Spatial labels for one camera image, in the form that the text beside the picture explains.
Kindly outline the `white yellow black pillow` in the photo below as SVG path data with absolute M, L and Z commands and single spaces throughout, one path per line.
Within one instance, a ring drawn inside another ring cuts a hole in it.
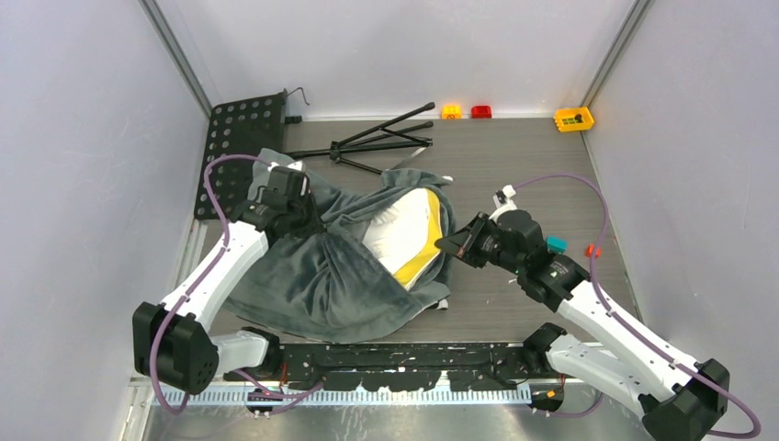
M 375 264 L 364 272 L 365 288 L 407 313 L 444 309 L 449 291 L 435 277 L 446 260 L 435 243 L 454 225 L 446 195 L 433 185 L 383 187 L 371 199 L 378 211 L 362 244 Z

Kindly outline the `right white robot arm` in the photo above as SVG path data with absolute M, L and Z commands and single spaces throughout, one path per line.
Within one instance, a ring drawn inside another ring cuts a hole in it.
M 728 370 L 700 363 L 659 338 L 605 294 L 590 274 L 555 252 L 540 225 L 519 209 L 478 214 L 435 243 L 472 266 L 498 266 L 515 275 L 530 299 L 576 323 L 605 351 L 591 349 L 554 323 L 523 342 L 525 367 L 537 377 L 554 370 L 589 383 L 636 414 L 656 440 L 701 440 L 728 408 Z

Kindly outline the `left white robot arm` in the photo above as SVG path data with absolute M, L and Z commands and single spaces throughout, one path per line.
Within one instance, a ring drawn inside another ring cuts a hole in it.
M 212 336 L 222 305 L 253 264 L 286 236 L 321 231 L 310 178 L 301 162 L 271 164 L 255 199 L 221 217 L 223 234 L 196 269 L 159 303 L 143 302 L 132 316 L 134 365 L 157 395 L 165 386 L 197 395 L 217 377 L 248 368 L 260 380 L 282 366 L 277 339 L 249 328 Z

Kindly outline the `grey fluffy pillowcase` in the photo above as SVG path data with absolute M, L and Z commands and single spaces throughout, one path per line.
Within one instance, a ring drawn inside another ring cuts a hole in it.
M 349 344 L 385 337 L 417 314 L 391 307 L 365 288 L 364 272 L 375 261 L 362 244 L 367 224 L 378 211 L 371 195 L 383 187 L 445 187 L 447 175 L 413 168 L 391 169 L 378 188 L 360 192 L 309 172 L 324 232 L 307 238 L 286 236 L 247 271 L 224 303 L 235 316 L 266 328 L 312 340 Z M 455 210 L 451 200 L 453 227 Z M 435 281 L 451 293 L 454 260 L 444 254 L 443 274 Z

